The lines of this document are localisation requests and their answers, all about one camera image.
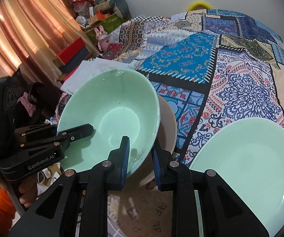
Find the green box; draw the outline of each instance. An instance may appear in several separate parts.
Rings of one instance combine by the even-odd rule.
[[[96,22],[92,27],[83,29],[91,41],[98,45],[98,41],[96,40],[96,33],[94,31],[95,28],[99,27],[100,25],[103,26],[104,30],[110,34],[114,31],[117,27],[119,27],[122,23],[124,23],[123,19],[118,18],[116,14],[111,15],[110,17]]]

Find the bed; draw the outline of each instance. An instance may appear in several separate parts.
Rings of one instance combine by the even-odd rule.
[[[284,128],[284,44],[279,35],[234,11],[196,10],[171,18],[148,14],[109,35],[105,59],[148,77],[177,121],[175,160],[190,166],[202,146],[238,119],[262,117]],[[59,117],[69,100],[63,94]],[[110,193],[112,236],[170,236],[172,194],[154,181]]]

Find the curtain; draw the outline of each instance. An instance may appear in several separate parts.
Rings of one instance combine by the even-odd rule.
[[[0,0],[0,77],[20,66],[29,82],[57,84],[61,75],[54,57],[82,37],[87,48],[96,47],[68,12],[64,0]]]

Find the white paper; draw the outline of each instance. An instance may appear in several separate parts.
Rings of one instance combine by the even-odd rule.
[[[130,65],[118,61],[96,58],[92,61],[82,61],[78,69],[63,83],[61,90],[73,95],[89,79],[109,69],[127,69]]]

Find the orange sleeve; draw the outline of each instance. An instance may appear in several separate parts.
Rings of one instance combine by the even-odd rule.
[[[0,189],[0,233],[7,236],[15,218],[16,209],[6,191]]]

